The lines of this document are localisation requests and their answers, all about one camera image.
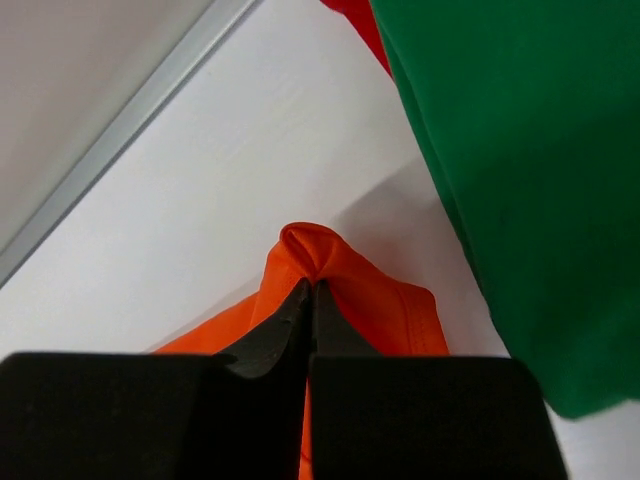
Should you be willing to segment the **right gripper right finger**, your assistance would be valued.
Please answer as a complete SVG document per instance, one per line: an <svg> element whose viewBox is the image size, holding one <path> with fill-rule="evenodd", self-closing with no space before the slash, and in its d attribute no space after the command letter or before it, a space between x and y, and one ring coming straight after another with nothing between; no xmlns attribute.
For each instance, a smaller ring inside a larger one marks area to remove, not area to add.
<svg viewBox="0 0 640 480"><path fill-rule="evenodd" d="M317 479L564 479L540 387L500 357L385 356L315 287L310 362Z"/></svg>

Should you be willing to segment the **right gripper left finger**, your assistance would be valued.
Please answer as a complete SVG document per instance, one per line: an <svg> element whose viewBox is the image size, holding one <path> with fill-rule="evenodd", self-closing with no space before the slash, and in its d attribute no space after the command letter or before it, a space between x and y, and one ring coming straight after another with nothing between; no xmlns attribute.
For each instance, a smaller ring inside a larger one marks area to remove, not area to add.
<svg viewBox="0 0 640 480"><path fill-rule="evenodd" d="M294 479L311 287L211 355L19 352L1 364L5 479Z"/></svg>

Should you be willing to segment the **orange t shirt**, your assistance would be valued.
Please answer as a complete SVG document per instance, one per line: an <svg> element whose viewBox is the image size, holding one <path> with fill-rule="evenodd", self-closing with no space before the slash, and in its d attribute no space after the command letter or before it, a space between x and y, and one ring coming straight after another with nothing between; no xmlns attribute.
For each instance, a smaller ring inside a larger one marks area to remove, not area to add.
<svg viewBox="0 0 640 480"><path fill-rule="evenodd" d="M160 354L216 354L274 314L302 279L326 282L339 312L384 355L446 355L433 294L378 269L335 231L285 226L270 250L258 290L158 348Z"/></svg>

